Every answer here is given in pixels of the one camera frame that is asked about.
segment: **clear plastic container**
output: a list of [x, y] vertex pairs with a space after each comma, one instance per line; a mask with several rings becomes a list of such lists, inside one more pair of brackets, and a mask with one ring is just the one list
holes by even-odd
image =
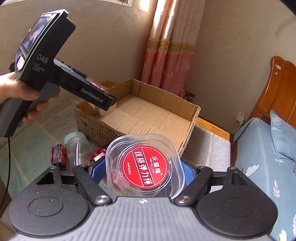
[[67, 149], [67, 169], [72, 170], [74, 166], [80, 164], [90, 164], [91, 151], [89, 141], [86, 137], [71, 137], [65, 145]]
[[106, 152], [107, 184], [125, 196], [179, 195], [184, 171], [174, 144], [159, 134], [122, 136]]

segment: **blue pillow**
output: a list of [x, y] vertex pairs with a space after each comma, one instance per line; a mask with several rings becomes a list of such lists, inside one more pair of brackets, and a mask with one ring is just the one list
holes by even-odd
[[274, 110], [270, 111], [271, 136], [278, 158], [296, 164], [296, 128], [281, 119]]

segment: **plastic lid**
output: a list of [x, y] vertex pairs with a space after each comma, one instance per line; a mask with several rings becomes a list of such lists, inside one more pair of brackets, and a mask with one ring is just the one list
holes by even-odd
[[178, 196], [185, 183], [174, 144], [159, 134], [122, 136], [106, 152], [107, 184], [126, 196]]
[[68, 135], [66, 135], [66, 137], [64, 138], [64, 146], [67, 144], [68, 140], [72, 137], [82, 137], [86, 139], [86, 135], [83, 132], [80, 132], [80, 131], [71, 132]]

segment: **human hand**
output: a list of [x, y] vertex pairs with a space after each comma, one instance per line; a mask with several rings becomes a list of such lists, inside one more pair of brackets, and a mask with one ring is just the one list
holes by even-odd
[[[8, 98], [21, 98], [23, 100], [33, 101], [39, 97], [40, 93], [37, 90], [27, 86], [15, 78], [15, 72], [0, 76], [0, 104]], [[36, 106], [36, 110], [32, 110], [28, 115], [24, 116], [23, 122], [32, 122], [37, 119], [41, 112], [48, 108], [49, 102], [40, 102]]]

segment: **power plug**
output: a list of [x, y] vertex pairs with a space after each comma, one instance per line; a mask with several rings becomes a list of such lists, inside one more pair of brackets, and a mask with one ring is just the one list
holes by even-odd
[[244, 123], [244, 117], [242, 117], [241, 115], [237, 115], [236, 120], [239, 122], [240, 125]]
[[239, 122], [240, 125], [242, 125], [244, 123], [244, 117], [246, 116], [245, 113], [239, 111], [237, 116], [236, 116], [236, 120]]

